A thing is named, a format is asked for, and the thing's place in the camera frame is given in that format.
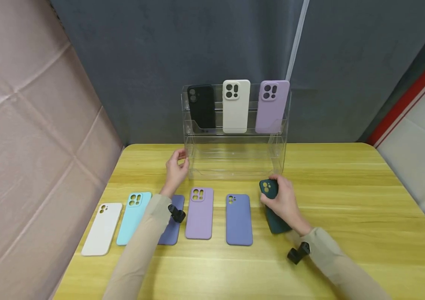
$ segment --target dark green phone case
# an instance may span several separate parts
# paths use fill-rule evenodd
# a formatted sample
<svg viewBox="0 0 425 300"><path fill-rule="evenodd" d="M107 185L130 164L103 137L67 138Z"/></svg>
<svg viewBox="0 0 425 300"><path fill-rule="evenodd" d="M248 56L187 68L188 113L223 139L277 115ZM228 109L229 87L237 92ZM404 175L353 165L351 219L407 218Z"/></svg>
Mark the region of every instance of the dark green phone case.
<svg viewBox="0 0 425 300"><path fill-rule="evenodd" d="M266 195L269 199L274 199L278 195L279 192L279 184L277 180L266 179L259 181L259 187L261 189L261 193ZM287 233L287 231L291 230L291 227L281 219L272 209L266 206L266 219L267 224L269 225L269 230L273 234L278 233Z"/></svg>

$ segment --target person's left hand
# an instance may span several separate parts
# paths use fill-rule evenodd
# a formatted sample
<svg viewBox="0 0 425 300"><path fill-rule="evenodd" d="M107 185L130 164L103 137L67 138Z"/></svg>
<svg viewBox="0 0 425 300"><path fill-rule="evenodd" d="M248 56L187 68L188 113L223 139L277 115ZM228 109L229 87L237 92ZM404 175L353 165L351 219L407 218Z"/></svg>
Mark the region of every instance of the person's left hand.
<svg viewBox="0 0 425 300"><path fill-rule="evenodd" d="M184 159L184 162L178 164L181 159ZM166 162L166 182L159 193L172 199L174 193L188 175L188 171L189 158L185 149L174 151L171 158Z"/></svg>

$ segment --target hand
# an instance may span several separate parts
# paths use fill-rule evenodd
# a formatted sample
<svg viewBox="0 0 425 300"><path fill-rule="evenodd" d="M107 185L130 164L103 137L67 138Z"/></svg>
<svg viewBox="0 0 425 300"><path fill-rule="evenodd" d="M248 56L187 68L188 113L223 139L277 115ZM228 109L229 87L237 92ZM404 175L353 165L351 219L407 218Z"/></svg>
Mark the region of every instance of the hand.
<svg viewBox="0 0 425 300"><path fill-rule="evenodd" d="M184 162L179 165L178 161L181 159L184 159ZM189 158L185 149L174 151L171 158L166 161L166 182L159 193L172 199L174 193L188 175L188 171Z"/></svg>
<svg viewBox="0 0 425 300"><path fill-rule="evenodd" d="M261 193L261 202L272 209L275 214L282 218L301 237L310 233L313 228L301 215L291 181L278 174L269 176L269 179L277 180L279 191L275 199L269 199Z"/></svg>

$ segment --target white phone case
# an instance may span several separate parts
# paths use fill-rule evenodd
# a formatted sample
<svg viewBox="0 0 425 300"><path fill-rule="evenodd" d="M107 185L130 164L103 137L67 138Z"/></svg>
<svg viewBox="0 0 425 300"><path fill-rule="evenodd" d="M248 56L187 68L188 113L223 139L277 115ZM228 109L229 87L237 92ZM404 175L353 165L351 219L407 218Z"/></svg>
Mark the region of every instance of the white phone case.
<svg viewBox="0 0 425 300"><path fill-rule="evenodd" d="M121 209L121 203L103 203L99 206L81 251L83 256L101 256L109 252Z"/></svg>
<svg viewBox="0 0 425 300"><path fill-rule="evenodd" d="M225 80L222 87L222 130L225 133L245 133L248 129L251 82L247 79Z"/></svg>

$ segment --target black phone case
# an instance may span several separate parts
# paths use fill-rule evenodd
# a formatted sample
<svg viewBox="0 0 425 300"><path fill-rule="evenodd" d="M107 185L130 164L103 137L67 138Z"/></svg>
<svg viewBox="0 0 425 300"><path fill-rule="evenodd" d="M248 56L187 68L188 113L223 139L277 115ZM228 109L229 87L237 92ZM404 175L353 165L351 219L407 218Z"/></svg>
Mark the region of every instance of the black phone case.
<svg viewBox="0 0 425 300"><path fill-rule="evenodd" d="M205 131L216 128L215 95L212 85L192 85L187 88L187 100L191 112L191 119Z"/></svg>
<svg viewBox="0 0 425 300"><path fill-rule="evenodd" d="M278 195L279 192L279 184L277 180L274 179L266 179L259 181L259 187L261 189L261 193L266 195L269 199L274 199ZM291 230L291 227L281 219L272 209L266 206L266 219L267 224L269 225L269 230L272 234L278 233L287 233L287 231Z"/></svg>

